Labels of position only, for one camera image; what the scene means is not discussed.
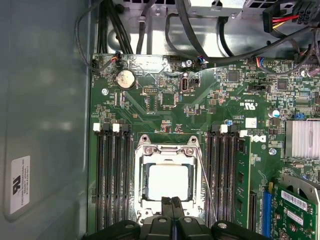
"yellow wire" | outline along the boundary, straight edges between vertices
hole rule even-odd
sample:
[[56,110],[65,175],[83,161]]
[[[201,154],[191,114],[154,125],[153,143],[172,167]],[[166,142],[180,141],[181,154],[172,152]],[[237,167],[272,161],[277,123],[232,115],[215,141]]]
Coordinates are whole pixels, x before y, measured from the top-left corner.
[[280,27],[280,26],[281,26],[282,24],[284,24],[284,23],[285,23],[285,21],[280,22],[280,23],[274,25],[272,28],[273,28],[273,29],[276,29],[276,28]]

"blue pcie slot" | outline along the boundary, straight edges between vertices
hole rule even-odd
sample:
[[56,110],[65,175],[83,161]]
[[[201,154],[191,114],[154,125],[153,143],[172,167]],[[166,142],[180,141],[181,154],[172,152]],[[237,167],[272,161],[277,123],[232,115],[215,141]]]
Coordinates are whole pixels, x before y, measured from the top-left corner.
[[272,211],[272,194],[268,191],[263,192],[262,206],[262,235],[270,238],[271,236],[271,211]]

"aluminum heatsink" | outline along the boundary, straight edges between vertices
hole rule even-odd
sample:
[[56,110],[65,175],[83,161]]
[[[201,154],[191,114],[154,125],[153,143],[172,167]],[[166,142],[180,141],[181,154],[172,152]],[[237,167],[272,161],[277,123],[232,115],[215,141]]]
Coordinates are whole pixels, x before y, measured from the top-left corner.
[[285,156],[320,158],[320,121],[286,121]]

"motherboard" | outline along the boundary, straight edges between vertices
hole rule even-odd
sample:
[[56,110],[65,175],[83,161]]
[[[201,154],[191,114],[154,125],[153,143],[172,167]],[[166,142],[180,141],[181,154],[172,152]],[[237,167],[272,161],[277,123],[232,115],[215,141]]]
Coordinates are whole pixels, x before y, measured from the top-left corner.
[[88,234],[124,219],[142,225],[160,214],[161,197],[179,197],[208,227],[217,219],[273,239],[319,239],[315,67],[276,76],[250,59],[209,67],[125,54],[92,74]]

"sticker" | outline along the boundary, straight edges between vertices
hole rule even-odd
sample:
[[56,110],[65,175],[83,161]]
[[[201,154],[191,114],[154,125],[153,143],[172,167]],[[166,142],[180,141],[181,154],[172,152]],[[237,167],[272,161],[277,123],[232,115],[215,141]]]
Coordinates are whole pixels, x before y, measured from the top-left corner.
[[298,224],[300,224],[301,226],[304,225],[304,220],[303,220],[301,217],[295,215],[293,212],[287,210],[287,215],[288,215],[289,218],[295,220],[295,221],[296,221]]
[[30,156],[11,162],[10,214],[15,213],[30,201]]
[[257,128],[257,118],[256,117],[246,117],[245,118],[245,128],[246,129],[256,129]]
[[308,210],[308,205],[305,201],[301,201],[300,199],[296,198],[295,196],[292,196],[291,194],[283,190],[281,191],[281,197],[305,211]]

